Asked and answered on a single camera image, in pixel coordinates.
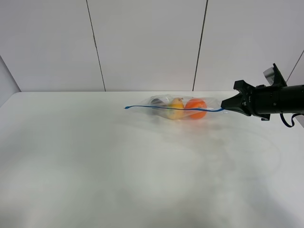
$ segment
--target orange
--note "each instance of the orange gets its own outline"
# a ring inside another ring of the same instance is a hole
[[[193,98],[186,103],[185,109],[189,109],[189,108],[207,108],[207,105],[206,102],[204,102],[203,100],[198,98]],[[200,119],[203,118],[206,115],[206,113],[207,112],[205,111],[198,111],[197,113],[190,115],[190,117],[193,119]]]

